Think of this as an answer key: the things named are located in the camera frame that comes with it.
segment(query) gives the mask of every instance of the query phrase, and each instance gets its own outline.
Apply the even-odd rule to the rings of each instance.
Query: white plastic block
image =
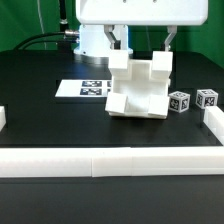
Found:
[[[91,177],[93,149],[0,150],[0,177]]]
[[[107,96],[106,108],[108,112],[125,113],[128,97],[125,94],[109,92]]]
[[[223,147],[159,147],[132,150],[133,176],[224,173]]]
[[[212,89],[197,90],[196,105],[201,109],[206,106],[216,106],[218,101],[218,93]]]
[[[102,149],[92,159],[92,176],[131,176],[132,154],[130,148]]]
[[[0,106],[0,131],[6,124],[6,118],[5,118],[5,108],[3,106]]]
[[[181,113],[189,109],[190,94],[176,91],[170,93],[169,97],[169,110]]]
[[[76,0],[82,24],[201,25],[208,0]]]
[[[217,106],[206,106],[204,123],[216,138],[224,145],[224,113]]]
[[[111,94],[116,93],[126,96],[126,98],[120,99],[120,95],[114,95],[114,97],[111,94],[109,95],[106,111],[111,116],[166,118],[168,113],[168,85],[170,84],[168,76],[172,69],[173,54],[172,52],[164,53],[155,53],[155,61],[158,63],[160,73],[156,78],[153,78],[153,62],[151,60],[128,59],[127,52],[111,51],[111,57],[109,58],[109,69],[112,75]]]
[[[130,79],[128,51],[111,50],[108,68],[115,79]]]
[[[172,71],[173,52],[154,51],[152,74],[154,79],[168,79]]]
[[[169,97],[151,95],[149,99],[148,113],[151,115],[167,116]]]

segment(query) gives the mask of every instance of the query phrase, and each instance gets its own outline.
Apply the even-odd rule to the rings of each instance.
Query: small marker cube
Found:
[[[189,109],[190,94],[176,91],[170,93],[169,97],[170,97],[169,110],[181,113]]]
[[[196,105],[201,109],[206,106],[216,106],[218,101],[218,93],[212,89],[197,90]]]

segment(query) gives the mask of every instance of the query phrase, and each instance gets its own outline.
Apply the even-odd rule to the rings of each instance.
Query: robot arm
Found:
[[[164,50],[176,35],[177,26],[201,25],[208,15],[208,0],[76,0],[80,23],[104,25],[115,49],[114,25],[167,26]]]

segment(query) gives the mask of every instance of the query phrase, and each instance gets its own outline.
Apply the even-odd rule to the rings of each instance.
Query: white barrier block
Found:
[[[98,151],[92,159],[92,176],[131,176],[132,155],[130,148],[107,148]]]
[[[0,131],[6,124],[6,118],[5,118],[5,108],[3,106],[0,106]]]
[[[205,107],[204,123],[224,145],[224,113],[217,106]]]
[[[154,79],[168,79],[173,66],[173,52],[154,51],[152,73]]]
[[[105,110],[108,112],[124,114],[127,100],[128,97],[125,94],[109,92]]]
[[[223,147],[135,148],[132,175],[201,175],[224,173]]]
[[[91,177],[93,149],[1,149],[0,177]]]

